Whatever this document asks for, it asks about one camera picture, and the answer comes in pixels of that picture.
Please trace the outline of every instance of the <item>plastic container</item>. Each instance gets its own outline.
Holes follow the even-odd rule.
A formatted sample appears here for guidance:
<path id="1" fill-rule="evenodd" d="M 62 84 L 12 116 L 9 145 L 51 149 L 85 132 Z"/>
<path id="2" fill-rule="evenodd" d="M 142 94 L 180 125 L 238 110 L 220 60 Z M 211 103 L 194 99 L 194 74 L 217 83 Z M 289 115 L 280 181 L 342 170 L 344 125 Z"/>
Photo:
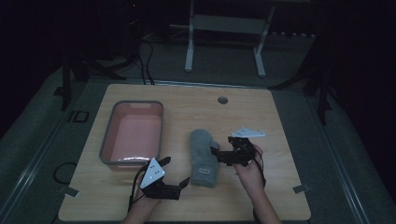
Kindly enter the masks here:
<path id="1" fill-rule="evenodd" d="M 100 160 L 115 171 L 136 169 L 158 159 L 163 132 L 163 104 L 121 101 L 114 105 L 100 150 Z"/>

